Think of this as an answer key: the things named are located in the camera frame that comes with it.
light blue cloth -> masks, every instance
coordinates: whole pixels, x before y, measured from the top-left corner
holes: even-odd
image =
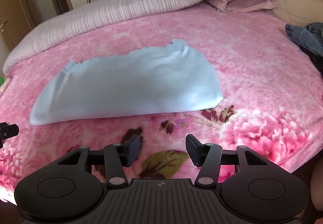
[[[43,89],[32,125],[214,108],[223,99],[203,53],[174,39],[127,55],[71,61]]]

circular pad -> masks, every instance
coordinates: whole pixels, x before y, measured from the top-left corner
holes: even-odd
[[[61,198],[72,193],[75,189],[74,181],[63,177],[52,177],[38,185],[38,192],[48,198]]]
[[[280,199],[286,193],[286,187],[277,180],[261,178],[249,184],[249,191],[259,199]]]
[[[308,202],[306,185],[283,169],[249,166],[225,180],[224,203],[252,222],[285,222],[300,214]]]
[[[95,176],[60,167],[36,171],[18,183],[15,201],[27,219],[64,222],[88,213],[100,201],[103,187]]]

jeans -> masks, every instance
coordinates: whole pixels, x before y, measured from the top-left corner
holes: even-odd
[[[315,22],[305,27],[287,24],[285,31],[293,42],[323,57],[323,23]]]

pink floral blanket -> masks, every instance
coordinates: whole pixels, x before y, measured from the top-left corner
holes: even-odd
[[[224,149],[247,145],[294,171],[323,147],[323,81],[284,26],[267,12],[228,15],[200,3],[108,25],[16,64],[0,97],[0,118],[16,123],[20,133],[0,149],[0,197],[14,203],[21,178],[80,145],[101,149],[133,134],[142,144],[140,156],[126,169],[129,179],[194,180],[199,169],[185,151],[187,134]],[[71,59],[127,54],[174,38],[203,52],[216,70],[224,100],[215,109],[30,125],[37,96]],[[220,181],[232,173],[232,167],[222,167]],[[104,167],[95,167],[94,174],[103,181]]]

metal rivet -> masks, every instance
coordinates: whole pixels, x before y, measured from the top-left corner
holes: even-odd
[[[121,185],[125,183],[125,179],[123,177],[112,177],[110,178],[109,182],[113,185]]]
[[[198,183],[200,183],[201,185],[210,185],[213,183],[213,179],[210,177],[200,177],[198,179]]]

